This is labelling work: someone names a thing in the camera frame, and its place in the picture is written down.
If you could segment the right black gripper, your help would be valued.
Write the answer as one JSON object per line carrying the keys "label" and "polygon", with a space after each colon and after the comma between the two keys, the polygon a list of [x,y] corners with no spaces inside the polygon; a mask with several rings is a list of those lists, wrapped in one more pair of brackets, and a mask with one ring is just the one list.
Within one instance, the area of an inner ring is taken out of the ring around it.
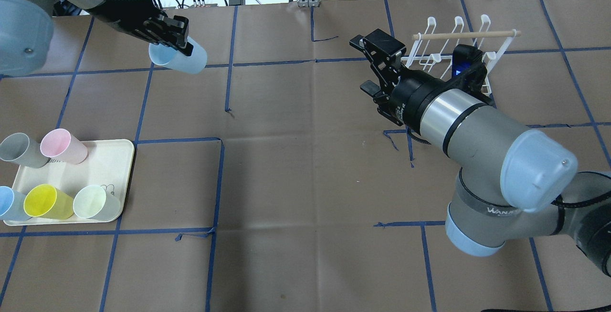
{"label": "right black gripper", "polygon": [[446,86],[446,82],[423,71],[408,71],[402,62],[406,46],[381,29],[366,36],[354,36],[349,45],[364,54],[380,86],[371,80],[360,90],[377,105],[378,114],[421,133],[421,119],[426,108]]}

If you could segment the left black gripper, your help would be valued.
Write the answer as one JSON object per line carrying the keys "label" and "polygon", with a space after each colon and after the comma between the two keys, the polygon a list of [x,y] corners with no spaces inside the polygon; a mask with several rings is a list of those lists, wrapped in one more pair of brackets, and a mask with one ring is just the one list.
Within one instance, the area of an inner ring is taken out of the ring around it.
{"label": "left black gripper", "polygon": [[166,13],[157,8],[151,0],[135,2],[103,1],[89,9],[89,14],[111,28],[129,34],[151,44],[161,44],[191,56],[194,46],[188,41],[189,20]]}

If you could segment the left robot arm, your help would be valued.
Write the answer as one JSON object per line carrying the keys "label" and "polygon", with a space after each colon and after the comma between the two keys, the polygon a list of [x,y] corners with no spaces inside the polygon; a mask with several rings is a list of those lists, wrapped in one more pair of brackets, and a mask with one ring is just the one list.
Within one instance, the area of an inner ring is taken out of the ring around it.
{"label": "left robot arm", "polygon": [[[47,60],[60,0],[0,0],[0,72],[24,76]],[[189,20],[168,16],[154,0],[67,0],[120,33],[149,43],[154,64],[186,73],[205,67],[207,53],[189,33]]]}

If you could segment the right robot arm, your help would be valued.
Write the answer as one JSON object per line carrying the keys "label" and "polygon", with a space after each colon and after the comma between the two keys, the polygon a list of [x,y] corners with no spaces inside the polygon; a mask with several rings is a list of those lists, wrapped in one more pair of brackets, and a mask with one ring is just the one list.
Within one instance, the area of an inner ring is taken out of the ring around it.
{"label": "right robot arm", "polygon": [[460,164],[445,223],[460,251],[490,256],[507,240],[568,235],[610,274],[609,172],[578,172],[571,151],[495,108],[480,49],[457,45],[443,81],[402,64],[405,45],[380,29],[349,44],[379,80],[360,86],[378,112]]}

